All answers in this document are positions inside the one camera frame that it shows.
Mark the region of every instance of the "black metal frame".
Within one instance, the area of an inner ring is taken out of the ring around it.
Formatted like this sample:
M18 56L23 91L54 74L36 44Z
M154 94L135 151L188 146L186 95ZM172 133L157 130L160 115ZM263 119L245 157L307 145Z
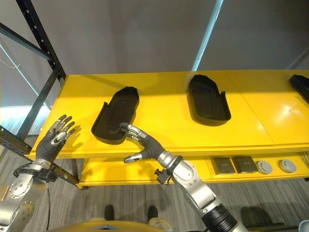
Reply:
M22 14L25 17L26 22L28 23L36 41L39 44L39 47L32 44L4 24L0 23L0 33L8 36L12 40L16 41L17 43L23 45L24 47L28 48L29 50L35 52L39 56L46 59L52 68L52 73L48 80L46 81L44 87L42 88L41 92L39 93L37 99L35 100L30 112L28 113L24 123L22 124L21 128L19 129L17 135L13 135L4 127L0 126L0 144L5 148L13 151L14 153L20 155L21 157L30 160L25 155L29 154L32 147L24 142L24 139L28 135L30 128L37 117L40 108L42 107L49 91L51 90L54 82L56 79L61 82L66 78L66 73L64 72L60 61L47 37L47 34L43 28L43 25L40 22L40 19L32 5L31 0L16 0ZM57 166L56 164L52 164L52 169L55 171L56 175L71 184L78 184L78 171L77 171L77 163L75 159L71 160L73 175L62 169L61 167Z

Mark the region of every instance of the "gray carpet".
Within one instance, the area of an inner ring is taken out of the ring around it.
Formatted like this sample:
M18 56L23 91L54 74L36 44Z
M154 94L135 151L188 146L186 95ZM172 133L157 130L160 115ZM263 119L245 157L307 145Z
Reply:
M33 145L36 138L26 142ZM14 168L25 161L5 150L0 163L0 185L11 184ZM57 164L70 171L69 160ZM298 225L309 219L309 184L304 179L209 184L234 217L247 227L275 223ZM159 216L169 220L176 232L203 230L204 226L182 192L174 185L99 186L80 190L59 179L50 185L50 229L75 222L102 217L104 207L112 204L118 220L147 221L150 205ZM47 194L39 199L35 214L25 232L44 231L47 222Z

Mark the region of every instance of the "silver robotic arm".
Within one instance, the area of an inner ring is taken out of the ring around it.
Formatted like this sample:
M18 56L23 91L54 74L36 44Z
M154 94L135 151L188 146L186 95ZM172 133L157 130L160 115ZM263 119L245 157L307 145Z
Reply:
M56 180L56 177L52 178L50 167L66 140L74 133L74 129L67 132L74 122L65 127L71 119L61 116L39 142L35 161L18 168L18 177L0 201L0 232L23 231L45 184Z
M163 167L162 171L155 172L158 175L157 180L165 184L172 178L211 232L248 231L242 223L234 219L213 191L201 181L196 168L190 162L183 160L181 156L173 156L156 139L133 125L122 123L121 128L127 132L128 137L137 140L145 147L141 152L125 158L125 163L156 159Z

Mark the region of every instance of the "lower shelf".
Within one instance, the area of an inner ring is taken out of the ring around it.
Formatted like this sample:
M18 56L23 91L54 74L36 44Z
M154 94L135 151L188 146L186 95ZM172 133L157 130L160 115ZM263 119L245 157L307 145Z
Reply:
M286 178L309 177L309 168L304 164L297 153L281 153L267 155L255 155L254 162L265 160L273 168L271 174L248 173L248 174L219 174L216 175L211 163L211 157L197 156L184 157L192 163L204 182L239 182L255 180L275 180ZM124 158L89 158L85 159L80 179L80 186L97 185L135 185L135 184L158 184L155 170L162 169L156 160L140 160L135 163L124 164ZM294 173L285 173L279 167L279 161L289 159L297 170Z

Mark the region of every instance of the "black tray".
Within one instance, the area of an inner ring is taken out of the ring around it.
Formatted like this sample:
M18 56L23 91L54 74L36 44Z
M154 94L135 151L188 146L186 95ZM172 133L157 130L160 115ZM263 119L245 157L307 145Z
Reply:
M194 121L218 126L231 119L225 92L219 92L214 81L204 75L195 75L189 83L188 103Z
M137 89L125 87L116 92L109 104L104 103L91 132L102 142L120 144L125 139L120 123L132 123L140 101Z
M302 75L293 75L290 83L309 102L309 79Z

